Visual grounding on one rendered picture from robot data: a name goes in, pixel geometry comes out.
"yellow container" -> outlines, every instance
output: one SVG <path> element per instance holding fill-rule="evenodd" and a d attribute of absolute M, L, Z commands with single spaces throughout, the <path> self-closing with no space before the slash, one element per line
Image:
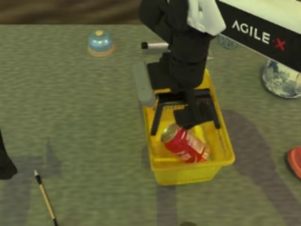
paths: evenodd
<path fill-rule="evenodd" d="M 182 163 L 160 141 L 163 130 L 175 122 L 173 110 L 175 108 L 183 108 L 183 106 L 164 108 L 155 136 L 151 136 L 151 125 L 155 114 L 154 108 L 143 107 L 151 169 L 155 174 L 157 183 L 160 185 L 171 186 L 209 181 L 213 179 L 222 166 L 231 165 L 235 161 L 230 138 L 207 69 L 205 70 L 204 80 L 198 89 L 205 88 L 210 88 L 211 97 L 221 124 L 221 128 L 216 129 L 213 122 L 206 122 L 195 126 L 191 130 L 202 141 L 207 142 L 211 149 L 211 159 L 206 162 L 196 164 Z M 169 91 L 169 89 L 157 90 L 156 93 Z"/>

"can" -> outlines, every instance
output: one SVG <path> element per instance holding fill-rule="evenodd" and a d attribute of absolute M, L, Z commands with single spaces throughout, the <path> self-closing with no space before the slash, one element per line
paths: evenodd
<path fill-rule="evenodd" d="M 161 142 L 185 163 L 202 162 L 210 158 L 208 145 L 177 124 L 171 124 L 163 131 Z"/>

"blue dome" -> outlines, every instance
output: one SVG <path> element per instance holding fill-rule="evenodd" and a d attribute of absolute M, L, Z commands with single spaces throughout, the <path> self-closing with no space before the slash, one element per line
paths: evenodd
<path fill-rule="evenodd" d="M 89 35 L 88 45 L 91 50 L 102 52 L 112 48 L 113 40 L 108 32 L 96 31 Z"/>

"red x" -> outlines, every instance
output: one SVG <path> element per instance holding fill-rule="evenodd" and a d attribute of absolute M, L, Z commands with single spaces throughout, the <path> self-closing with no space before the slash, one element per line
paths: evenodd
<path fill-rule="evenodd" d="M 276 38 L 278 44 L 275 45 L 276 48 L 280 48 L 281 51 L 284 51 L 284 45 L 286 43 L 286 41 L 281 41 L 279 38 Z"/>

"marker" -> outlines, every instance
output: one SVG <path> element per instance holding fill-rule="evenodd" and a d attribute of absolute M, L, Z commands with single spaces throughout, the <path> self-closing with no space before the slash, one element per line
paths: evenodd
<path fill-rule="evenodd" d="M 168 46 L 169 45 L 166 42 L 141 42 L 141 49 L 169 51 Z"/>
<path fill-rule="evenodd" d="M 50 216 L 51 216 L 51 218 L 53 220 L 53 223 L 54 223 L 55 226 L 58 226 L 56 218 L 55 218 L 55 214 L 53 212 L 53 209 L 51 207 L 51 204 L 50 204 L 50 201 L 48 199 L 47 193 L 46 193 L 45 188 L 43 186 L 42 179 L 41 179 L 40 175 L 38 174 L 38 172 L 36 170 L 34 171 L 34 176 L 35 176 L 35 178 L 36 178 L 36 180 L 37 180 L 37 182 L 39 184 L 40 190 L 42 192 L 44 201 L 45 201 L 45 203 L 47 205 L 47 209 L 48 209 L 49 214 L 50 214 Z"/>

